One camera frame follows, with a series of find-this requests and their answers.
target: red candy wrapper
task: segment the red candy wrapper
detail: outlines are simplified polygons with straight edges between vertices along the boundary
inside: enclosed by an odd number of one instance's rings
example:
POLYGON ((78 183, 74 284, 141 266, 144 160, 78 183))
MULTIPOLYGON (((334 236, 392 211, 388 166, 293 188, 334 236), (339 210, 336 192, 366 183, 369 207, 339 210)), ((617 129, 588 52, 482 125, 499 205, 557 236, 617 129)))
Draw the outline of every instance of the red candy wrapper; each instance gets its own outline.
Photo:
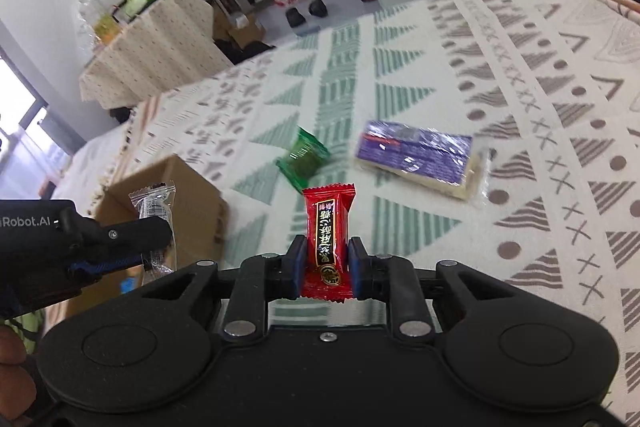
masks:
POLYGON ((353 298, 347 272, 348 214, 356 197, 353 185, 306 188, 308 240, 303 297, 344 302, 353 298))

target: black shoe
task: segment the black shoe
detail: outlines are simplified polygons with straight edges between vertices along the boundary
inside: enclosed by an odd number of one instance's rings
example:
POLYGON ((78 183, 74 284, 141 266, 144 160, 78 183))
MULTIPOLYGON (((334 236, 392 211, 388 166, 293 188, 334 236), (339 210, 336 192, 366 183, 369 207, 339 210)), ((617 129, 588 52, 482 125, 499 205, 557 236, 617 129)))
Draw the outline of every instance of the black shoe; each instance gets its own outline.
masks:
POLYGON ((329 12, 326 10, 326 6, 322 2, 322 0, 311 1, 311 4, 309 5, 309 13, 311 13, 311 15, 314 15, 315 17, 320 17, 322 19, 329 15, 329 12))
POLYGON ((302 26, 306 22, 306 19, 297 8, 289 8, 287 10, 287 22, 292 28, 297 28, 298 26, 302 26))

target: screw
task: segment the screw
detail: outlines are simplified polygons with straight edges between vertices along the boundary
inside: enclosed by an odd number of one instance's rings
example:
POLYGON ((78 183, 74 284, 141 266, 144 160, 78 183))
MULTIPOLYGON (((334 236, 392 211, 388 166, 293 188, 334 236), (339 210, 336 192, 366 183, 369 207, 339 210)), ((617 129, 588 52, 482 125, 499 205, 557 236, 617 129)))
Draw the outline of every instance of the screw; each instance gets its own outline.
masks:
POLYGON ((230 337, 246 337, 254 331, 255 325, 249 321, 233 321, 225 326, 225 333, 230 337))
POLYGON ((331 331, 325 331, 324 333, 320 333, 320 340, 323 342, 335 342, 338 340, 338 335, 331 331))
POLYGON ((422 321, 407 321, 400 324, 400 333, 406 337, 423 337, 431 333, 431 326, 422 321))

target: green wrapped candy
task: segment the green wrapped candy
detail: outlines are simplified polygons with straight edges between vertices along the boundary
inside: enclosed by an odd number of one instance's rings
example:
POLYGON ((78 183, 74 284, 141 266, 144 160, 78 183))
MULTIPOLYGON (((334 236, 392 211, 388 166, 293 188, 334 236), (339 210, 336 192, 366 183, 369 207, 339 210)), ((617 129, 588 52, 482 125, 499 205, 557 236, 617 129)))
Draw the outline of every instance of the green wrapped candy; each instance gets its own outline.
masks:
POLYGON ((329 156, 331 155, 326 147, 301 127, 298 129, 298 139, 289 150, 289 154, 279 158, 276 165, 291 185, 302 193, 302 190, 309 186, 309 180, 327 162, 329 156))

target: gray floor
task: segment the gray floor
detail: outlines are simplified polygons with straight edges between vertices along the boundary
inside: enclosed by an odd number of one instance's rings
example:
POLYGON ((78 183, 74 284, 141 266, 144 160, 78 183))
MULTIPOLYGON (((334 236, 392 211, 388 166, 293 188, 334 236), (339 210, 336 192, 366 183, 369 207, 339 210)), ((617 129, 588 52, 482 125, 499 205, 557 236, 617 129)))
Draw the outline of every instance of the gray floor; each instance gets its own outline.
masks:
POLYGON ((361 15, 380 10, 378 1, 363 3, 361 0, 323 0, 329 12, 328 17, 320 19, 309 15, 308 6, 312 0, 303 0, 296 5, 306 19, 306 23, 295 29, 289 27, 285 16, 286 8, 270 6, 259 12, 258 19, 267 29, 264 42, 272 46, 283 45, 296 36, 304 36, 320 29, 337 26, 361 15))

